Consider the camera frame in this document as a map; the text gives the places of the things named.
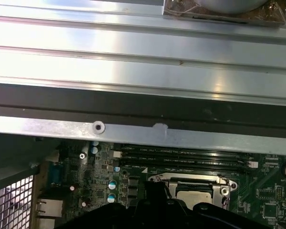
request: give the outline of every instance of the capacitor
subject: capacitor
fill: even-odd
[[[98,145],[99,145],[99,142],[98,142],[98,141],[94,141],[94,142],[92,142],[92,145],[93,145],[93,146],[98,146]]]
[[[97,154],[97,153],[99,152],[99,149],[94,146],[94,147],[91,148],[90,152],[91,152],[92,154]]]
[[[85,207],[89,206],[90,204],[91,204],[91,199],[90,198],[86,198],[82,202],[82,207],[85,208]]]
[[[114,193],[110,193],[109,195],[108,195],[108,198],[107,198],[107,201],[108,201],[108,203],[114,203],[115,202],[115,194]]]
[[[110,190],[114,190],[114,189],[116,188],[116,186],[117,186],[117,183],[116,183],[115,180],[111,180],[111,181],[109,182],[109,184],[108,184],[108,188],[109,188]]]
[[[77,190],[80,187],[80,185],[78,183],[75,183],[73,185],[71,185],[69,187],[70,191],[74,192],[75,190]]]
[[[114,167],[113,170],[114,170],[114,172],[119,172],[121,170],[121,168],[120,167]]]

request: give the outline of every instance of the aluminum panel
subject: aluminum panel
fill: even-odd
[[[0,83],[286,105],[286,25],[161,14],[129,3],[0,0]]]

